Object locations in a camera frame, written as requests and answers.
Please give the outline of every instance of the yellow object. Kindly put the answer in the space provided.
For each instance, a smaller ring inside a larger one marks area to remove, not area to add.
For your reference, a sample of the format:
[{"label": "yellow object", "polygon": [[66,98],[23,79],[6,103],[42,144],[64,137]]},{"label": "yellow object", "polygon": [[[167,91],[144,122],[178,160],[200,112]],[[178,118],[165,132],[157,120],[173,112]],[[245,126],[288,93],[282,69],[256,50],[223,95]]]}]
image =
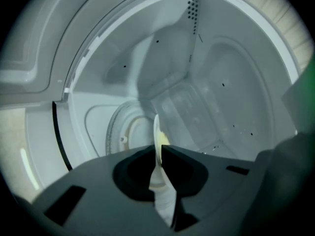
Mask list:
[{"label": "yellow object", "polygon": [[162,164],[162,145],[170,145],[167,136],[159,128],[158,115],[154,118],[154,145],[156,148],[157,161]]}]

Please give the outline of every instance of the gray plastic surface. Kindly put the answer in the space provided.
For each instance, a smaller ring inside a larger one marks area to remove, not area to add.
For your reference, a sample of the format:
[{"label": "gray plastic surface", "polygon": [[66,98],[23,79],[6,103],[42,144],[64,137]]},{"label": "gray plastic surface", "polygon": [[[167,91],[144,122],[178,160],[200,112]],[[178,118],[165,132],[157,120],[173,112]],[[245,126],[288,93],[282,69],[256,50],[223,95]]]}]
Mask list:
[{"label": "gray plastic surface", "polygon": [[123,194],[112,179],[121,160],[139,149],[86,162],[49,186],[33,203],[44,212],[70,186],[86,188],[64,224],[83,235],[168,235],[171,230],[150,202],[137,202]]},{"label": "gray plastic surface", "polygon": [[49,232],[50,235],[54,236],[81,236],[79,232],[67,230],[55,222],[47,218],[39,209],[32,206],[28,201],[23,198],[15,197],[20,208],[28,213],[28,215],[35,220],[35,223],[39,225],[44,232]]},{"label": "gray plastic surface", "polygon": [[[313,228],[305,217],[314,207],[314,138],[314,133],[299,133],[273,150],[258,195],[243,222],[243,232],[256,235],[260,228],[268,231],[277,222],[280,230],[284,225],[294,227],[287,225],[289,220],[298,227]],[[304,228],[297,231],[305,234]]]},{"label": "gray plastic surface", "polygon": [[[253,163],[173,148],[201,161],[209,172],[203,189],[194,197],[182,199],[186,212],[200,221],[180,234],[196,235],[201,229],[202,235],[208,235],[210,230],[220,233],[213,235],[224,235],[224,232],[233,235],[255,198],[270,153],[262,152]],[[33,205],[44,212],[70,186],[81,186],[86,188],[86,192],[64,223],[66,229],[79,231],[84,235],[174,234],[155,211],[153,203],[137,202],[128,198],[113,182],[112,171],[116,164],[140,149],[111,154],[80,165],[49,186]],[[240,176],[226,170],[229,165],[250,168],[250,173]],[[205,229],[203,220],[208,218],[212,228]]]}]

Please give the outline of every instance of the black plastic piece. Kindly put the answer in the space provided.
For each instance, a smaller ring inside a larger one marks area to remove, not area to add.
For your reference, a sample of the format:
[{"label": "black plastic piece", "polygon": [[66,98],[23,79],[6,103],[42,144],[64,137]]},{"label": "black plastic piece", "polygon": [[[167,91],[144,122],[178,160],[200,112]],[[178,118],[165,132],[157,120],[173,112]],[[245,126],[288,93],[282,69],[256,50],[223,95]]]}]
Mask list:
[{"label": "black plastic piece", "polygon": [[177,196],[171,228],[173,228],[175,232],[179,232],[189,226],[192,226],[198,221],[199,220],[195,216],[185,212],[182,201],[180,197]]},{"label": "black plastic piece", "polygon": [[154,192],[149,186],[155,166],[155,148],[150,146],[119,162],[113,170],[113,180],[131,199],[153,202]]},{"label": "black plastic piece", "polygon": [[238,174],[242,174],[242,175],[247,175],[248,172],[250,172],[248,169],[243,169],[243,168],[240,168],[240,167],[237,167],[237,166],[227,166],[226,169],[228,171],[233,171],[235,173],[238,173]]},{"label": "black plastic piece", "polygon": [[165,145],[162,145],[162,167],[180,197],[196,195],[208,179],[203,164]]},{"label": "black plastic piece", "polygon": [[58,225],[62,226],[85,191],[86,189],[80,186],[71,186],[51,207],[48,208],[45,215]]},{"label": "black plastic piece", "polygon": [[64,147],[63,147],[63,142],[61,140],[60,132],[59,132],[59,126],[58,126],[58,118],[57,118],[57,106],[55,102],[53,102],[53,123],[54,123],[54,130],[56,134],[56,139],[58,143],[58,147],[60,150],[60,154],[63,157],[63,161],[69,171],[72,170],[72,166],[69,162],[69,159],[67,157],[67,154],[65,153]]}]

